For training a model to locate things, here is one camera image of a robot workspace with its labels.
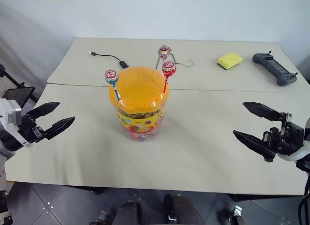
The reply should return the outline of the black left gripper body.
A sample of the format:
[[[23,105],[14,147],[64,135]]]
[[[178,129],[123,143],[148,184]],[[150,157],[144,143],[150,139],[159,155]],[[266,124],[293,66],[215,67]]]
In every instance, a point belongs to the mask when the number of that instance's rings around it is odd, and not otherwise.
[[[37,143],[46,138],[46,132],[36,124],[36,119],[41,116],[40,113],[27,113],[22,117],[22,123],[18,125],[18,132],[29,143]]]

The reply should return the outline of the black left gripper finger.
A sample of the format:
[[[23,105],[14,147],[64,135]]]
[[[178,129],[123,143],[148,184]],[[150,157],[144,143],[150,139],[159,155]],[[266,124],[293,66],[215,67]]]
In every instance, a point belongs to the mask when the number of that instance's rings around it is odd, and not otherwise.
[[[45,138],[50,140],[55,136],[59,135],[60,133],[64,132],[67,128],[69,128],[72,123],[74,122],[75,117],[69,117],[58,121],[57,123],[53,124],[51,128],[45,131]]]
[[[59,105],[59,102],[48,102],[27,112],[27,115],[29,115],[32,119],[37,119],[53,112]]]

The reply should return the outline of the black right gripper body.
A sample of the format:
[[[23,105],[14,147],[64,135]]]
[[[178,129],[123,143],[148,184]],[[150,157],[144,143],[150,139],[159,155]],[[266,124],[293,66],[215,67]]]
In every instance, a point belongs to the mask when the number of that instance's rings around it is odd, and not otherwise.
[[[262,141],[277,154],[290,156],[303,146],[304,129],[291,120],[291,113],[281,112],[276,119],[281,122],[281,128],[273,127],[263,133]]]

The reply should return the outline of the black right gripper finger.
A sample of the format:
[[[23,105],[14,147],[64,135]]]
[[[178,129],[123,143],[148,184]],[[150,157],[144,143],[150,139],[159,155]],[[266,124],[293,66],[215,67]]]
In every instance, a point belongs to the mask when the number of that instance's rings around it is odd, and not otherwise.
[[[255,136],[245,134],[236,130],[233,130],[233,134],[242,144],[244,144],[250,150],[263,156],[266,162],[273,162],[276,152],[270,148],[264,141],[256,138]]]
[[[246,109],[252,114],[263,117],[269,121],[282,121],[283,115],[278,111],[257,102],[243,102]]]

